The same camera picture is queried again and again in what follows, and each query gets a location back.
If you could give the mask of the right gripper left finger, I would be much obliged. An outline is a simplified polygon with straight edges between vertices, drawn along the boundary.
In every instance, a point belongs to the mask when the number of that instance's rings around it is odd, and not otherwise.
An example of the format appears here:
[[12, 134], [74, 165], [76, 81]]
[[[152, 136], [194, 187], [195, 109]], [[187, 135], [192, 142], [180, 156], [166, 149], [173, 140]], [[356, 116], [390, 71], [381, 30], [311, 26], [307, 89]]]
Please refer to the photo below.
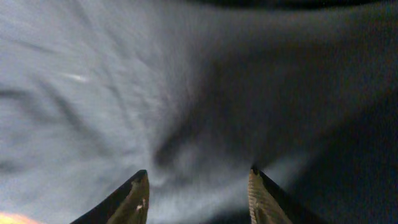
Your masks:
[[149, 179], [139, 170], [101, 203], [71, 224], [146, 224]]

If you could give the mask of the navy blue shorts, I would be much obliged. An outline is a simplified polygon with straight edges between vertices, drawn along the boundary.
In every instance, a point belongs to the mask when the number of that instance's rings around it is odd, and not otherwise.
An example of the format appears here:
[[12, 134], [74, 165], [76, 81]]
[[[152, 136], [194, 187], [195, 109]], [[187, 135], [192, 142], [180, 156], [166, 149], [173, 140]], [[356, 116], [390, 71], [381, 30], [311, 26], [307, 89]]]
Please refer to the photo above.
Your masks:
[[249, 223], [257, 165], [397, 222], [397, 2], [2, 1], [1, 211], [70, 223], [138, 170], [149, 223]]

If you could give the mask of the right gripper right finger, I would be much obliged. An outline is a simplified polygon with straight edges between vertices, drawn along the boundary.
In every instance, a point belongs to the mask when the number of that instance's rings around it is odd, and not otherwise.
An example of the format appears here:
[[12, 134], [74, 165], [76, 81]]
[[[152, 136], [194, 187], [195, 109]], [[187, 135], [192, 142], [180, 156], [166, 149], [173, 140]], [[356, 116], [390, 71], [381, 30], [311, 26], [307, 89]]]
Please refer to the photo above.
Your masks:
[[249, 172], [248, 204], [251, 224], [327, 224], [256, 166]]

